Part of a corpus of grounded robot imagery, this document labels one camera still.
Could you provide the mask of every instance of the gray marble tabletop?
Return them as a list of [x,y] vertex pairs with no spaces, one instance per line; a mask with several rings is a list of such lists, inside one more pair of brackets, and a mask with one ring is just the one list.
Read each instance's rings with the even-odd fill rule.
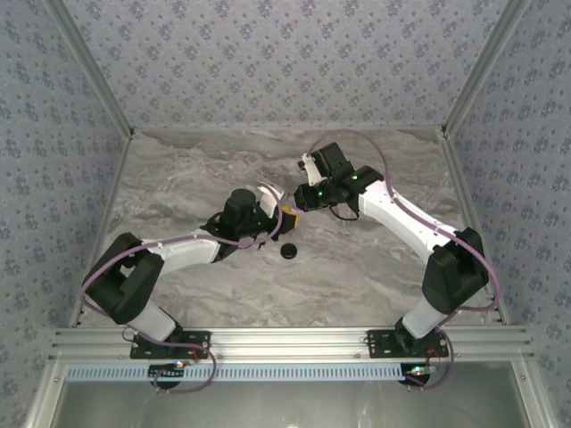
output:
[[[136,134],[105,246],[127,231],[140,238],[192,232],[222,210],[233,189],[255,190],[259,181],[293,193],[306,179],[296,163],[322,132]],[[462,226],[435,133],[365,132],[385,150],[393,185],[403,196],[443,222]],[[339,143],[355,168],[368,164],[382,170],[377,153],[358,137],[328,141]],[[297,246],[297,257],[280,256],[284,243]],[[153,300],[183,326],[392,325],[418,300],[423,274],[417,255],[386,227],[370,218],[343,222],[322,210],[307,213],[292,233],[260,250],[239,250],[220,263],[161,277]],[[487,301],[481,292],[470,303]],[[487,319],[463,313],[452,322]],[[112,324],[88,310],[81,323]]]

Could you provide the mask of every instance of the floral wallpaper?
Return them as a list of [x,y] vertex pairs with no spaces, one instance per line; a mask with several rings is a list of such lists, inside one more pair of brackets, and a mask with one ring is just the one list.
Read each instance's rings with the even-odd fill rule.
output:
[[67,0],[140,127],[441,124],[506,0]]
[[41,0],[0,21],[0,426],[21,426],[65,326],[123,138]]
[[454,140],[512,321],[571,426],[571,4],[535,0]]

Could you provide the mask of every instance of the purple cable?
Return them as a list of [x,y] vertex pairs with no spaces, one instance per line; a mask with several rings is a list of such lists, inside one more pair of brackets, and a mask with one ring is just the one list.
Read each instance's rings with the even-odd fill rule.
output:
[[[108,317],[108,315],[103,312],[102,310],[100,310],[97,306],[92,305],[91,303],[89,303],[87,301],[86,298],[86,291],[87,289],[91,286],[91,284],[103,273],[105,272],[108,268],[110,268],[111,266],[113,266],[115,263],[117,263],[118,261],[125,259],[127,256],[134,254],[138,251],[142,251],[142,250],[147,250],[149,248],[154,248],[154,247],[158,247],[160,244],[161,245],[172,245],[173,243],[183,243],[186,241],[194,241],[197,239],[205,239],[205,240],[209,240],[209,241],[215,241],[217,243],[227,243],[229,245],[235,245],[237,247],[249,247],[251,245],[257,245],[260,243],[265,243],[267,240],[271,239],[271,237],[273,235],[275,235],[277,233],[277,231],[279,230],[279,228],[282,226],[282,218],[284,216],[284,213],[282,211],[282,203],[279,200],[279,197],[277,196],[276,192],[274,192],[274,190],[269,186],[269,185],[265,185],[264,183],[261,183],[261,186],[268,189],[269,192],[271,193],[271,195],[274,197],[274,199],[277,202],[277,224],[276,227],[274,227],[274,230],[272,230],[267,236],[261,238],[261,239],[257,239],[251,243],[240,243],[239,241],[230,241],[228,239],[224,239],[224,238],[219,238],[217,236],[212,236],[212,235],[187,235],[187,236],[179,236],[177,238],[170,238],[170,239],[165,239],[159,243],[144,243],[142,245],[138,245],[137,247],[133,247],[129,250],[126,250],[124,252],[122,252],[121,254],[116,255],[115,257],[113,257],[112,259],[110,259],[107,263],[105,263],[104,265],[102,265],[100,268],[98,268],[94,274],[92,274],[82,285],[81,289],[79,290],[79,299],[81,300],[81,302],[87,306],[88,308],[92,309],[93,311],[97,312],[100,315],[103,315],[104,317]],[[204,382],[201,383],[200,385],[194,387],[194,388],[190,388],[190,389],[186,389],[186,390],[163,390],[161,388],[158,387],[157,385],[157,379],[158,379],[158,375],[155,376],[154,380],[153,380],[153,384],[155,386],[155,388],[157,388],[159,391],[169,391],[169,393],[176,393],[176,394],[180,394],[180,393],[187,393],[187,392],[196,392],[196,391],[200,391],[203,390],[204,388],[206,388],[208,385],[210,385],[212,383],[212,379],[214,378],[214,375],[216,374],[216,358],[214,357],[214,354],[212,354],[212,352],[208,349],[208,348],[204,348],[203,346],[200,345],[195,345],[193,343],[170,343],[170,342],[161,342],[161,341],[157,341],[155,339],[153,339],[152,337],[142,333],[142,332],[138,332],[139,335],[141,337],[143,337],[144,339],[148,340],[149,342],[155,343],[157,345],[161,345],[161,346],[169,346],[171,348],[189,348],[189,349],[193,349],[193,350],[201,350],[203,352],[206,352],[208,354],[208,356],[211,358],[212,360],[212,370],[211,370],[211,375],[209,376],[209,378]]]
[[[472,254],[480,263],[482,263],[484,268],[490,274],[490,277],[492,278],[492,281],[493,281],[493,288],[494,288],[494,295],[493,295],[492,303],[490,303],[487,306],[483,306],[481,308],[478,308],[478,307],[475,308],[475,307],[471,307],[471,306],[461,306],[460,309],[471,310],[471,311],[475,311],[475,312],[487,312],[488,310],[494,309],[496,306],[498,306],[498,301],[500,300],[500,296],[501,296],[500,280],[496,276],[496,273],[493,270],[492,265],[490,265],[490,263],[488,263],[488,261],[484,257],[482,257],[482,254],[480,254],[477,250],[475,250],[470,245],[468,245],[467,243],[465,243],[464,241],[459,239],[456,235],[450,234],[450,233],[448,233],[442,229],[438,229],[438,228],[435,229],[434,226],[430,222],[424,220],[419,215],[417,215],[415,212],[409,210],[401,201],[399,201],[398,198],[394,197],[394,190],[393,190],[393,186],[391,185],[391,178],[390,178],[390,174],[389,174],[388,161],[386,160],[385,154],[383,153],[381,148],[378,146],[377,143],[375,143],[375,141],[372,138],[363,134],[362,132],[355,131],[353,129],[334,129],[331,131],[327,131],[320,138],[318,138],[318,140],[315,143],[313,143],[311,145],[310,149],[307,151],[308,156],[310,156],[311,153],[313,152],[313,150],[315,149],[315,147],[319,143],[321,143],[321,141],[323,141],[325,138],[327,138],[328,136],[335,136],[337,134],[343,134],[343,133],[354,134],[356,136],[360,136],[361,138],[364,138],[365,140],[367,140],[373,147],[375,147],[375,150],[377,150],[378,154],[381,155],[381,159],[383,160],[383,165],[385,166],[385,181],[386,181],[387,192],[389,193],[389,196],[391,196],[391,199],[394,201],[394,203],[396,203],[396,205],[401,210],[403,210],[409,216],[414,218],[421,225],[426,226],[431,230],[434,230],[435,233],[450,239],[451,241],[453,241],[457,245],[464,248],[466,251],[468,251],[470,254]],[[453,317],[452,314],[450,316],[446,317],[444,321],[450,320]]]
[[452,346],[452,342],[450,340],[450,337],[448,337],[448,334],[444,330],[437,328],[436,331],[442,333],[444,336],[444,339],[446,339],[446,341],[448,342],[448,348],[450,350],[450,363],[448,365],[448,369],[446,370],[446,373],[444,374],[444,376],[438,382],[436,382],[432,385],[425,386],[419,379],[416,379],[415,377],[409,376],[406,374],[404,377],[407,380],[418,384],[418,386],[411,386],[411,388],[414,388],[417,391],[430,391],[430,390],[433,390],[434,388],[438,388],[440,385],[445,383],[448,380],[448,378],[450,377],[450,375],[452,374],[452,366],[454,365],[454,347]]

